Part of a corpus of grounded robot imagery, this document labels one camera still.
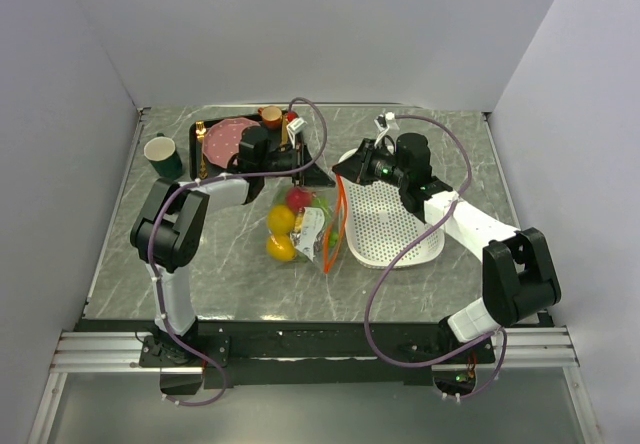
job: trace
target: green mug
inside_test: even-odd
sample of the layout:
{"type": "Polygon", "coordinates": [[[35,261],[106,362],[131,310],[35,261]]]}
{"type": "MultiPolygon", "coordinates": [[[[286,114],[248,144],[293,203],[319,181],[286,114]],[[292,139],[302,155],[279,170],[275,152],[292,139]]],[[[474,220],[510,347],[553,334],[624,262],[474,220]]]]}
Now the green mug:
{"type": "Polygon", "coordinates": [[[161,132],[144,146],[144,157],[162,177],[176,180],[183,174],[176,143],[161,132]]]}

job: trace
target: mug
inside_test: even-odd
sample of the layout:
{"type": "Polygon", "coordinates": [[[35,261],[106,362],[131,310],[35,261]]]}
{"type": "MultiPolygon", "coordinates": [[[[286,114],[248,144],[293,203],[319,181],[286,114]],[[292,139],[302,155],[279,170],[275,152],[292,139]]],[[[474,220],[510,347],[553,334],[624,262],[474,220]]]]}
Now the mug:
{"type": "Polygon", "coordinates": [[[276,106],[261,107],[258,114],[262,117],[262,122],[268,129],[280,129],[282,125],[282,110],[276,106]]]}
{"type": "Polygon", "coordinates": [[[144,146],[144,157],[162,177],[176,180],[183,174],[176,143],[161,132],[144,146]]]}

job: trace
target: table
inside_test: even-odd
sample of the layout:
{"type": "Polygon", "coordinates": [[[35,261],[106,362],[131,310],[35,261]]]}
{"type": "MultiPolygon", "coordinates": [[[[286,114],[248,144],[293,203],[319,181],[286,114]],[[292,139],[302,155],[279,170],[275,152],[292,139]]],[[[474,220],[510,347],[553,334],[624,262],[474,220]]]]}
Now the table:
{"type": "MultiPolygon", "coordinates": [[[[85,308],[87,319],[152,319],[151,281],[129,244],[129,232],[157,178],[142,148],[158,132],[175,139],[181,157],[188,160],[188,129],[196,120],[254,113],[254,106],[154,107],[141,117],[139,141],[117,212],[110,226],[85,308]]],[[[311,152],[321,137],[320,124],[306,106],[300,115],[313,124],[311,152]]],[[[494,154],[488,126],[480,112],[440,112],[389,105],[327,105],[327,148],[319,164],[325,170],[363,137],[374,137],[376,115],[429,116],[447,125],[462,141],[473,167],[473,184],[465,194],[471,204],[514,225],[508,191],[494,154]]],[[[403,131],[420,132],[429,139],[434,173],[458,187],[465,177],[462,157],[449,137],[421,121],[402,121],[403,131]]],[[[265,219],[279,183],[267,182],[248,206],[209,210],[200,249],[191,264],[194,308],[202,319],[265,319],[303,321],[360,321],[368,292],[379,270],[360,265],[346,249],[334,270],[324,275],[309,262],[279,263],[265,252],[265,219]]],[[[372,318],[379,321],[436,322],[480,296],[481,266],[471,253],[447,238],[434,261],[393,271],[374,303],[372,318]]]]}

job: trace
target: orange strap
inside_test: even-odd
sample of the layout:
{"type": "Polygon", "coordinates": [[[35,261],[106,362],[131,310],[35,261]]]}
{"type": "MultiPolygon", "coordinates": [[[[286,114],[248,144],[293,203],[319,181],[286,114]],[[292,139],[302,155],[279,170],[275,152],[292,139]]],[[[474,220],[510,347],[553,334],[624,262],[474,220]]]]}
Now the orange strap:
{"type": "Polygon", "coordinates": [[[344,190],[344,185],[342,184],[342,179],[340,176],[336,175],[336,180],[338,181],[338,202],[336,203],[336,211],[333,216],[333,219],[327,226],[327,229],[324,233],[324,241],[323,241],[323,254],[324,254],[324,273],[328,274],[331,271],[331,268],[336,262],[338,257],[338,251],[340,251],[340,245],[342,244],[342,239],[344,237],[344,230],[347,224],[347,194],[344,190]],[[340,218],[340,211],[342,210],[342,222],[340,223],[340,232],[338,233],[338,242],[336,243],[335,249],[331,257],[329,257],[329,243],[331,238],[331,230],[333,229],[333,223],[336,219],[340,218]]]}

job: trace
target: gray wall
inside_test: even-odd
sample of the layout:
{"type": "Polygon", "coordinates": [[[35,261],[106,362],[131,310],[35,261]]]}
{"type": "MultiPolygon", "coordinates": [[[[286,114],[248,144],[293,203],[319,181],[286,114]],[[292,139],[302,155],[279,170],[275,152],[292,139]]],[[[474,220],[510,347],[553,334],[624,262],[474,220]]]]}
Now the gray wall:
{"type": "Polygon", "coordinates": [[[0,429],[26,440],[78,318],[135,108],[75,0],[0,0],[0,429]]]}
{"type": "Polygon", "coordinates": [[[639,16],[640,0],[555,0],[491,118],[608,443],[640,436],[639,16]]]}
{"type": "Polygon", "coordinates": [[[492,110],[553,0],[79,0],[138,106],[492,110]]]}

